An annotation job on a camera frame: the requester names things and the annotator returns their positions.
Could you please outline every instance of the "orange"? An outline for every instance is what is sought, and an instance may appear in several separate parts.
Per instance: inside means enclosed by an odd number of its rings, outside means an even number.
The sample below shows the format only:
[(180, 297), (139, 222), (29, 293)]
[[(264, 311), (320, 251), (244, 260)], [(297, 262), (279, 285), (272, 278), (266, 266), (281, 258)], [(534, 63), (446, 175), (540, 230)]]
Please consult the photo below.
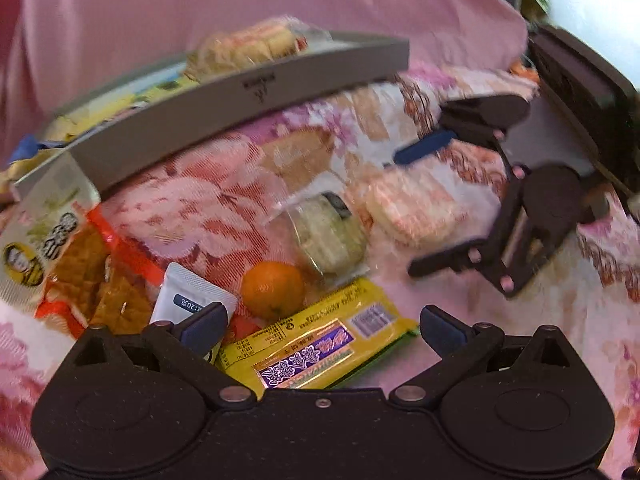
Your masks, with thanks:
[(275, 322), (302, 310), (305, 281), (292, 265), (261, 262), (242, 277), (240, 295), (254, 316)]

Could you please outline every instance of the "toothpaste tube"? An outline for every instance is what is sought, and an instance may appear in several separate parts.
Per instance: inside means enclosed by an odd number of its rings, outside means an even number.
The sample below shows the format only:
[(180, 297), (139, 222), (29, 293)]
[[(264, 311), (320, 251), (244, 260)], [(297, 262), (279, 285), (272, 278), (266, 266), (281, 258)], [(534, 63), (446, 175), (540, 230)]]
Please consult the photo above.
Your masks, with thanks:
[[(164, 282), (162, 282), (151, 323), (167, 320), (178, 324), (215, 301), (225, 306), (228, 325), (238, 306), (238, 298), (180, 264), (172, 262), (164, 273)], [(220, 344), (209, 353), (207, 358), (214, 358), (219, 346)]]

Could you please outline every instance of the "pink blanket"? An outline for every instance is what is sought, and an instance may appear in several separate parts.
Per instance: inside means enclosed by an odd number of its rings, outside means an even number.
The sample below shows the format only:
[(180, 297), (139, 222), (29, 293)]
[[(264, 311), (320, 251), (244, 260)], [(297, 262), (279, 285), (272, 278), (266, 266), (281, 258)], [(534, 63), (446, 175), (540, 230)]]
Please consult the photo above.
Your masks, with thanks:
[(470, 68), (506, 68), (527, 35), (503, 0), (0, 0), (0, 7), (0, 161), (56, 107), (193, 48), (212, 31), (269, 16), (405, 36), (414, 60)]

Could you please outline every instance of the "metal screw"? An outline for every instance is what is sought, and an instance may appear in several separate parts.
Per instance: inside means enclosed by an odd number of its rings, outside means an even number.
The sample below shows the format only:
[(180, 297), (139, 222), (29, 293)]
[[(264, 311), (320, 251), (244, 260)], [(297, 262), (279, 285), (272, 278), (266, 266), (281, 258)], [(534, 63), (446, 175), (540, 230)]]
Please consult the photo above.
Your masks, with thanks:
[(251, 397), (251, 390), (244, 386), (227, 386), (220, 390), (220, 398), (226, 402), (245, 402)]
[(504, 292), (512, 292), (516, 288), (511, 276), (503, 276), (500, 278), (500, 286)]
[(411, 386), (406, 384), (396, 389), (396, 397), (404, 402), (418, 402), (427, 396), (427, 392), (420, 386)]
[(482, 254), (475, 247), (469, 249), (468, 256), (473, 264), (479, 264), (482, 261)]
[(328, 408), (330, 405), (331, 405), (331, 401), (329, 399), (316, 400), (316, 406), (318, 408)]
[(514, 166), (511, 172), (513, 173), (513, 176), (518, 180), (522, 180), (527, 176), (527, 174), (524, 172), (524, 170), (520, 166)]

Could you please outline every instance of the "yellow snack package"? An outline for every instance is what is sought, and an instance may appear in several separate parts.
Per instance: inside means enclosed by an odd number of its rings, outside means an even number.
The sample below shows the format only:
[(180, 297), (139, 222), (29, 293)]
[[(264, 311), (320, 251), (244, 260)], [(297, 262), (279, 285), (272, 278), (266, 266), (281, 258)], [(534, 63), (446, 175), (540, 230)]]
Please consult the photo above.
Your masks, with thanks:
[(366, 278), (225, 346), (216, 366), (258, 397), (266, 388), (327, 388), (417, 327)]
[(198, 86), (197, 81), (191, 80), (185, 75), (181, 75), (176, 79), (163, 81), (157, 85), (153, 85), (136, 94), (136, 97), (137, 99), (145, 100), (148, 103), (156, 103), (179, 94), (180, 92), (184, 92), (194, 86)]
[(44, 138), (71, 141), (77, 136), (104, 126), (126, 112), (139, 107), (135, 99), (133, 94), (125, 94), (111, 99), (94, 99), (68, 114), (56, 117), (47, 127)]

